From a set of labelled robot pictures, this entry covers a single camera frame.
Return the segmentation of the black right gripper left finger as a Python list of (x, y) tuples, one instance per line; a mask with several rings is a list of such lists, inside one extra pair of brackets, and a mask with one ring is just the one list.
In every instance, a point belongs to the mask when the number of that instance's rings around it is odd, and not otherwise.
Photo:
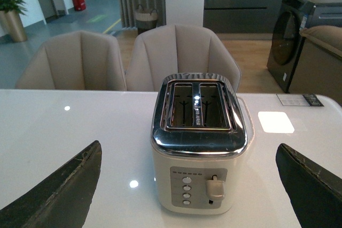
[(27, 193), (1, 209), (1, 227), (82, 227), (100, 176), (95, 140)]

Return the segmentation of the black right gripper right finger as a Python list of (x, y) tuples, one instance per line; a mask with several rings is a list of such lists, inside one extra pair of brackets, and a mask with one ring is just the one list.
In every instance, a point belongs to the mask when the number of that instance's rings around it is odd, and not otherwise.
[(275, 160), (301, 227), (341, 227), (341, 178), (284, 143)]

